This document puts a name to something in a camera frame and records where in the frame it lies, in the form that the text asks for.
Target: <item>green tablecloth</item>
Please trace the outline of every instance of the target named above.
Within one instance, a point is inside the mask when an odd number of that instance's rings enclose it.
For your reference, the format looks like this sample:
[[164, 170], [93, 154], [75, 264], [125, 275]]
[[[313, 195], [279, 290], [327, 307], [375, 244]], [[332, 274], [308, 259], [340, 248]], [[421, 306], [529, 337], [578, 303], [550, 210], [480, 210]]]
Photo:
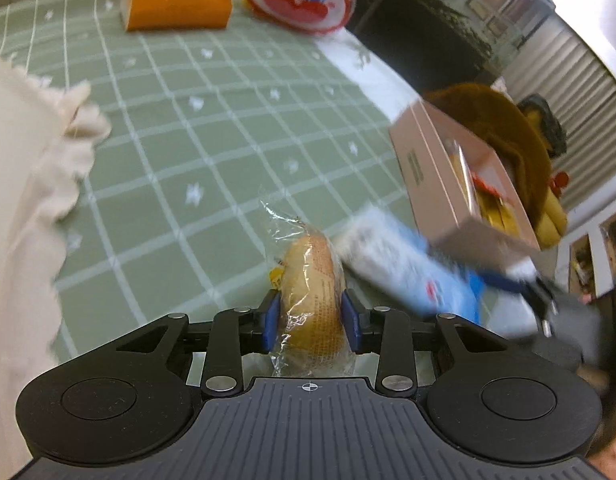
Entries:
[[167, 312], [257, 305], [262, 198], [328, 235], [367, 201], [413, 224], [389, 121], [310, 37], [239, 6], [227, 30], [127, 34], [118, 1], [0, 9], [2, 57], [53, 86], [88, 79], [113, 125], [61, 225], [60, 360]]

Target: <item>cream ruffled fabric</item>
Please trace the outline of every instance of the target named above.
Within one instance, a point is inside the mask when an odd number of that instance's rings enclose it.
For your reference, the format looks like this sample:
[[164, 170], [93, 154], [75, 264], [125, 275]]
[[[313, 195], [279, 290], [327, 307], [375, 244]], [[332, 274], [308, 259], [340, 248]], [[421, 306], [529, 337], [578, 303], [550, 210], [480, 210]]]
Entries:
[[30, 454], [15, 421], [23, 387], [56, 366], [61, 323], [53, 280], [66, 258], [54, 222], [74, 207], [94, 144], [110, 133], [86, 82], [45, 88], [0, 60], [0, 480]]

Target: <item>corrugated wall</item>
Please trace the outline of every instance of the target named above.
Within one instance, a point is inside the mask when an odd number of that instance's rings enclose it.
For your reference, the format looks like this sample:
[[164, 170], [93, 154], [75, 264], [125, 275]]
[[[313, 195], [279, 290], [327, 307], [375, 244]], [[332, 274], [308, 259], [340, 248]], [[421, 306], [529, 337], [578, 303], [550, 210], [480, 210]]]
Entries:
[[550, 18], [504, 72], [515, 102], [539, 93], [568, 132], [568, 153], [553, 160], [570, 184], [572, 209], [616, 174], [616, 81], [558, 16]]

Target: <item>red mouth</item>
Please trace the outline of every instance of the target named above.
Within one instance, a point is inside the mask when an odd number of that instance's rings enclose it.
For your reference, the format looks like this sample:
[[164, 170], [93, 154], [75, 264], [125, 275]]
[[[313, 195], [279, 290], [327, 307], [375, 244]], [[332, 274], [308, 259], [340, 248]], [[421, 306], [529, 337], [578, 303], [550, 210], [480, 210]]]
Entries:
[[302, 0], [264, 0], [274, 12], [298, 23], [318, 23], [328, 15], [328, 7], [321, 2]]

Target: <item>blue and white package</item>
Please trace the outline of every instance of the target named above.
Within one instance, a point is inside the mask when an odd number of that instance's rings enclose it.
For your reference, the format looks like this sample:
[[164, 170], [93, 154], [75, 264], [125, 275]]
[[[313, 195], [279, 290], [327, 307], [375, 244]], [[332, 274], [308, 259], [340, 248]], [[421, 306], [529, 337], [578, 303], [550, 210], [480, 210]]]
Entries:
[[483, 282], [466, 280], [434, 261], [419, 232], [366, 206], [335, 239], [335, 251], [355, 273], [421, 316], [451, 312], [478, 324]]

